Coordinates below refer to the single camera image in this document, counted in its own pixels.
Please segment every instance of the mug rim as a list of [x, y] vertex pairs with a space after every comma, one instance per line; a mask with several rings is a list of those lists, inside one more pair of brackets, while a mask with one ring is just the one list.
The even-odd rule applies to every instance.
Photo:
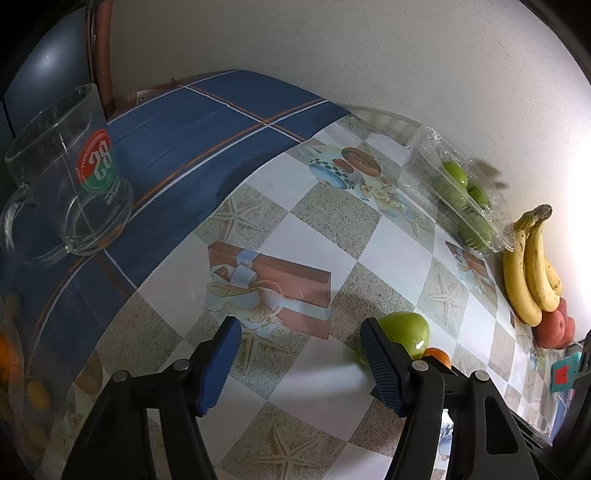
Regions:
[[[83, 92], [84, 93], [84, 97], [82, 97], [82, 99], [75, 104], [74, 106], [72, 106], [69, 110], [65, 111], [56, 121], [55, 123], [46, 128], [43, 133], [41, 133], [37, 138], [35, 138], [33, 141], [29, 142], [27, 145], [23, 146], [20, 150], [13, 152], [13, 150], [16, 148], [16, 145], [18, 145], [18, 141], [27, 133], [27, 131], [31, 128], [31, 126], [42, 116], [44, 115], [46, 112], [48, 112], [49, 110], [51, 110], [54, 105], [63, 102], [64, 100], [67, 100], [69, 97], [78, 94], [79, 92]], [[88, 101], [90, 101], [91, 98], [91, 94], [93, 92], [97, 92], [98, 93], [98, 89], [96, 87], [96, 85], [94, 83], [85, 83], [84, 85], [80, 85], [76, 88], [74, 88], [72, 91], [70, 91], [70, 93], [68, 93], [66, 96], [63, 96], [62, 98], [60, 98], [58, 101], [53, 102], [50, 106], [44, 108], [43, 110], [41, 110], [38, 114], [36, 114], [25, 126], [25, 128], [22, 129], [22, 131], [14, 138], [14, 140], [12, 140], [12, 143], [10, 144], [10, 146], [8, 147], [8, 149], [6, 150], [6, 153], [4, 155], [4, 163], [8, 166], [8, 164], [15, 159], [16, 157], [18, 157], [19, 155], [27, 152], [31, 147], [34, 147], [35, 145], [37, 145], [39, 142], [41, 142], [50, 131], [52, 131], [55, 127], [57, 127], [58, 125], [60, 125], [67, 117], [70, 116], [70, 114], [72, 112], [74, 112], [75, 110], [77, 110], [78, 108], [80, 108], [81, 105], [84, 105], [85, 103], [88, 103]]]

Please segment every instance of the white wall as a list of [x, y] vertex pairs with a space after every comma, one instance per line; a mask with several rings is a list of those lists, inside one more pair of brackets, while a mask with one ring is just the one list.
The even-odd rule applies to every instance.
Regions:
[[501, 170], [515, 219], [553, 206], [548, 257], [591, 328], [591, 86], [518, 0], [117, 0], [111, 56], [116, 96], [244, 68], [438, 128]]

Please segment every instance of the white line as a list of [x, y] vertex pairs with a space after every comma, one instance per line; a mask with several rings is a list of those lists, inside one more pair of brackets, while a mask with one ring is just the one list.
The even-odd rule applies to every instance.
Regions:
[[104, 250], [104, 252], [105, 252], [105, 255], [106, 255], [107, 257], [109, 257], [109, 260], [111, 260], [111, 262], [113, 262], [113, 265], [114, 265], [114, 266], [117, 268], [117, 270], [119, 270], [119, 273], [121, 273], [121, 275], [123, 275], [123, 276], [125, 277], [125, 279], [126, 279], [128, 282], [129, 282], [129, 285], [131, 285], [131, 286], [134, 288], [134, 290], [137, 290], [137, 289], [138, 289], [138, 287], [136, 287], [136, 286], [135, 286], [135, 283], [133, 283], [133, 282], [131, 281], [131, 278], [129, 278], [129, 277], [128, 277], [128, 276], [125, 274], [125, 272], [124, 272], [124, 271], [121, 269], [121, 267], [120, 267], [120, 266], [119, 266], [119, 264], [118, 264], [118, 263], [115, 261], [115, 259], [114, 259], [114, 258], [111, 256], [111, 254], [110, 254], [110, 253], [109, 253], [109, 252], [108, 252], [106, 249]]
[[152, 198], [150, 198], [150, 200], [148, 200], [146, 203], [144, 203], [138, 210], [136, 210], [134, 212], [134, 214], [131, 216], [131, 218], [129, 219], [129, 221], [132, 221], [135, 217], [137, 217], [139, 215], [139, 213], [144, 210], [150, 203], [152, 203], [155, 199], [157, 199], [160, 195], [162, 195], [164, 192], [166, 192], [169, 188], [173, 187], [174, 185], [176, 185], [178, 182], [180, 182], [182, 179], [184, 179], [186, 176], [190, 175], [191, 173], [193, 173], [195, 170], [197, 170], [199, 167], [202, 167], [203, 165], [205, 165], [208, 161], [210, 161], [211, 159], [217, 157], [220, 153], [225, 152], [228, 148], [232, 148], [234, 145], [239, 144], [242, 140], [247, 139], [248, 137], [251, 137], [259, 132], [261, 132], [262, 130], [264, 130], [265, 128], [269, 128], [271, 125], [276, 124], [277, 122], [281, 122], [283, 120], [285, 120], [286, 118], [291, 117], [292, 115], [296, 115], [298, 113], [302, 113], [310, 108], [314, 108], [315, 106], [318, 105], [322, 105], [323, 103], [328, 102], [328, 100], [323, 100], [322, 102], [318, 102], [315, 103], [314, 105], [310, 105], [307, 106], [305, 108], [302, 108], [300, 110], [297, 110], [295, 112], [290, 113], [289, 115], [286, 116], [282, 116], [280, 119], [275, 120], [274, 122], [270, 123], [270, 124], [266, 124], [266, 125], [261, 125], [259, 128], [257, 128], [256, 130], [252, 131], [251, 133], [249, 133], [248, 135], [245, 135], [244, 137], [240, 137], [238, 140], [232, 142], [229, 145], [226, 145], [223, 149], [218, 150], [217, 152], [215, 152], [213, 155], [210, 155], [208, 158], [206, 158], [205, 160], [203, 160], [202, 162], [199, 162], [197, 165], [195, 165], [194, 167], [191, 167], [189, 170], [187, 170], [185, 173], [183, 173], [181, 176], [175, 178], [172, 182], [170, 182], [168, 185], [166, 185], [164, 188], [162, 188], [161, 190], [159, 190], [157, 193], [155, 193], [153, 195]]
[[56, 306], [56, 303], [58, 301], [58, 299], [61, 297], [61, 294], [64, 293], [64, 290], [67, 288], [67, 286], [70, 284], [70, 282], [72, 281], [72, 279], [76, 276], [76, 274], [80, 271], [80, 269], [82, 267], [84, 267], [84, 265], [86, 265], [88, 263], [88, 261], [92, 258], [89, 257], [86, 260], [84, 260], [77, 269], [75, 269], [72, 272], [72, 275], [70, 276], [70, 278], [68, 278], [66, 280], [66, 283], [64, 283], [63, 287], [60, 289], [60, 291], [57, 293], [56, 298], [53, 299], [53, 303], [51, 304], [51, 307], [49, 307], [49, 310], [47, 311], [47, 314], [45, 315], [45, 318], [43, 319], [43, 323], [41, 324], [41, 328], [39, 330], [39, 334], [37, 335], [37, 338], [35, 339], [35, 343], [33, 344], [33, 349], [31, 350], [31, 355], [29, 356], [29, 361], [27, 363], [27, 373], [29, 373], [31, 371], [31, 364], [33, 362], [33, 357], [35, 357], [35, 351], [37, 350], [37, 346], [39, 345], [39, 341], [41, 341], [41, 334], [43, 333], [43, 330], [45, 329], [45, 325], [47, 323], [47, 321], [49, 320], [49, 315], [51, 315], [51, 312], [53, 312], [53, 308]]
[[[225, 75], [225, 74], [227, 74], [227, 73], [233, 73], [233, 72], [237, 72], [237, 71], [238, 71], [238, 70], [228, 70], [227, 72], [221, 72], [221, 73], [217, 73], [217, 74], [215, 74], [215, 75], [211, 75], [210, 77], [205, 77], [205, 78], [202, 78], [202, 79], [196, 80], [196, 81], [195, 81], [195, 82], [193, 82], [193, 83], [189, 83], [189, 85], [195, 85], [196, 83], [203, 82], [204, 80], [213, 79], [213, 78], [215, 78], [215, 77], [219, 77], [219, 76], [221, 76], [221, 75]], [[136, 106], [134, 106], [133, 108], [130, 108], [129, 110], [126, 110], [126, 111], [125, 111], [125, 112], [123, 112], [121, 115], [118, 115], [118, 116], [116, 116], [115, 118], [113, 118], [113, 119], [109, 120], [109, 121], [107, 122], [107, 125], [110, 125], [112, 122], [115, 122], [115, 121], [117, 121], [119, 118], [122, 118], [122, 117], [124, 117], [125, 115], [127, 115], [128, 113], [130, 113], [130, 112], [133, 112], [134, 110], [137, 110], [137, 109], [138, 109], [139, 107], [141, 107], [141, 106], [144, 106], [144, 105], [146, 105], [146, 104], [148, 104], [148, 103], [150, 103], [150, 102], [153, 102], [154, 100], [156, 100], [156, 99], [158, 99], [158, 98], [162, 98], [163, 96], [166, 96], [166, 95], [168, 95], [169, 93], [176, 92], [177, 90], [180, 90], [180, 89], [182, 89], [182, 88], [184, 88], [184, 87], [185, 87], [185, 85], [179, 85], [178, 87], [175, 87], [174, 89], [172, 89], [172, 90], [169, 90], [168, 92], [164, 92], [163, 94], [161, 94], [161, 95], [158, 95], [158, 96], [156, 96], [156, 97], [154, 97], [154, 98], [151, 98], [150, 100], [147, 100], [146, 102], [142, 102], [142, 103], [140, 103], [139, 105], [136, 105]]]
[[[212, 96], [208, 95], [207, 93], [199, 92], [198, 90], [194, 90], [194, 89], [192, 89], [190, 86], [187, 86], [187, 85], [185, 85], [184, 87], [185, 87], [187, 90], [191, 90], [193, 93], [198, 93], [199, 95], [202, 95], [202, 96], [204, 96], [204, 97], [207, 97], [207, 98], [209, 98], [210, 100], [213, 100], [214, 102], [221, 103], [222, 105], [226, 105], [226, 106], [227, 106], [229, 109], [231, 109], [231, 110], [234, 110], [235, 112], [241, 113], [242, 115], [244, 115], [244, 116], [246, 116], [246, 117], [250, 118], [251, 120], [254, 120], [255, 122], [261, 122], [261, 121], [262, 121], [262, 120], [260, 120], [260, 119], [258, 119], [258, 118], [256, 118], [256, 117], [253, 117], [252, 115], [249, 115], [249, 114], [248, 114], [248, 113], [246, 113], [246, 112], [243, 112], [243, 111], [239, 110], [238, 108], [235, 108], [235, 107], [233, 107], [233, 106], [232, 106], [232, 105], [230, 105], [229, 103], [223, 102], [222, 100], [218, 100], [217, 98], [214, 98], [214, 97], [212, 97]], [[275, 128], [275, 127], [271, 127], [271, 128], [272, 128], [273, 130], [275, 130], [276, 132], [279, 132], [280, 134], [283, 134], [283, 135], [285, 135], [286, 137], [289, 137], [289, 138], [291, 138], [292, 140], [295, 140], [295, 141], [296, 141], [296, 142], [298, 142], [298, 143], [300, 143], [300, 142], [301, 142], [301, 140], [300, 140], [299, 138], [292, 137], [292, 136], [291, 136], [289, 133], [287, 133], [287, 132], [284, 132], [283, 130], [280, 130], [280, 129], [278, 129], [278, 128]]]
[[[197, 170], [199, 167], [201, 167], [202, 165], [205, 165], [208, 161], [210, 161], [212, 158], [216, 157], [217, 155], [219, 155], [220, 153], [226, 151], [228, 148], [233, 147], [234, 145], [236, 145], [237, 143], [240, 143], [242, 140], [244, 140], [245, 138], [251, 137], [252, 135], [259, 133], [260, 131], [264, 130], [265, 128], [270, 127], [271, 125], [276, 124], [277, 122], [281, 122], [283, 120], [285, 120], [286, 118], [289, 118], [293, 115], [297, 115], [298, 113], [302, 113], [305, 112], [306, 110], [309, 110], [310, 108], [314, 108], [315, 106], [318, 105], [322, 105], [323, 103], [328, 102], [328, 100], [323, 100], [322, 102], [318, 102], [318, 103], [314, 103], [313, 105], [309, 105], [305, 108], [302, 108], [300, 110], [297, 110], [295, 112], [290, 113], [289, 115], [285, 115], [282, 116], [281, 118], [275, 120], [274, 122], [268, 124], [268, 125], [263, 125], [260, 128], [256, 129], [254, 132], [248, 134], [245, 137], [242, 137], [238, 140], [236, 140], [234, 143], [231, 143], [230, 145], [224, 147], [222, 150], [214, 153], [213, 155], [211, 155], [210, 157], [206, 158], [205, 160], [203, 160], [201, 163], [198, 163], [197, 165], [195, 165], [194, 167], [192, 167], [190, 170], [187, 170], [185, 173], [183, 173], [180, 177], [176, 178], [174, 181], [172, 181], [171, 183], [169, 183], [168, 185], [166, 185], [162, 190], [160, 190], [158, 193], [156, 193], [152, 198], [150, 198], [150, 200], [148, 200], [146, 203], [144, 203], [141, 208], [139, 210], [137, 210], [129, 219], [129, 221], [133, 220], [138, 214], [139, 212], [141, 212], [144, 208], [146, 208], [150, 203], [152, 203], [156, 198], [158, 198], [161, 194], [163, 194], [166, 190], [168, 190], [170, 187], [172, 187], [173, 185], [175, 185], [176, 183], [178, 183], [180, 180], [182, 180], [183, 178], [185, 178], [187, 175], [191, 174], [192, 172], [194, 172], [195, 170]], [[35, 344], [33, 346], [33, 350], [31, 352], [31, 356], [30, 356], [30, 360], [29, 363], [31, 361], [33, 361], [33, 355], [35, 353], [35, 349], [37, 348], [37, 345], [39, 344], [39, 341], [41, 339], [41, 333], [43, 332], [43, 329], [45, 328], [45, 325], [47, 323], [47, 320], [49, 319], [49, 315], [51, 315], [51, 312], [53, 311], [53, 308], [56, 306], [57, 301], [59, 300], [59, 298], [61, 297], [61, 294], [64, 292], [64, 290], [66, 289], [66, 287], [70, 284], [70, 282], [72, 281], [72, 279], [76, 276], [76, 274], [80, 271], [80, 269], [82, 267], [84, 267], [84, 265], [86, 265], [86, 263], [91, 259], [92, 257], [89, 257], [85, 262], [82, 263], [82, 265], [80, 265], [77, 269], [75, 269], [72, 272], [72, 275], [70, 276], [70, 278], [68, 278], [68, 280], [66, 281], [66, 283], [64, 284], [64, 286], [60, 289], [60, 291], [57, 293], [56, 298], [53, 300], [53, 303], [51, 304], [51, 307], [49, 308], [49, 311], [47, 312], [44, 320], [43, 320], [43, 324], [41, 325], [41, 330], [39, 332], [39, 335], [37, 336], [37, 339], [35, 340]], [[117, 266], [117, 268], [119, 269], [119, 271], [121, 272], [121, 274], [129, 281], [129, 283], [131, 285], [133, 285], [135, 287], [135, 289], [137, 290], [137, 287], [135, 286], [135, 284], [128, 278], [127, 275], [125, 275], [125, 273], [123, 273], [123, 271], [119, 268], [119, 265], [111, 258], [111, 260], [113, 261], [113, 264], [115, 266]]]

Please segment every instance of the red and green logo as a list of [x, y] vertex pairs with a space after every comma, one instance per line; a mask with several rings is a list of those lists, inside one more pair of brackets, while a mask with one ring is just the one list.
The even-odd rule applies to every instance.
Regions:
[[94, 132], [80, 152], [76, 166], [78, 180], [89, 192], [103, 192], [115, 179], [111, 139], [104, 128]]

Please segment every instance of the yellow banana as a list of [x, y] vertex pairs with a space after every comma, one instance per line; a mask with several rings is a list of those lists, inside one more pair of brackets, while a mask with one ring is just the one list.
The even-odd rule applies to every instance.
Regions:
[[542, 310], [530, 295], [524, 272], [525, 240], [530, 226], [515, 232], [515, 250], [503, 254], [503, 275], [509, 301], [519, 318], [532, 327], [542, 321]]
[[542, 310], [553, 312], [558, 308], [560, 295], [552, 289], [544, 258], [544, 241], [542, 239], [542, 228], [544, 222], [536, 223], [530, 230], [530, 235], [525, 243], [525, 281], [534, 301]]
[[550, 282], [550, 286], [552, 290], [556, 292], [558, 296], [562, 295], [562, 282], [560, 281], [560, 277], [556, 273], [554, 267], [550, 264], [547, 258], [545, 260], [545, 268], [546, 268], [546, 276], [548, 277], [548, 281]]

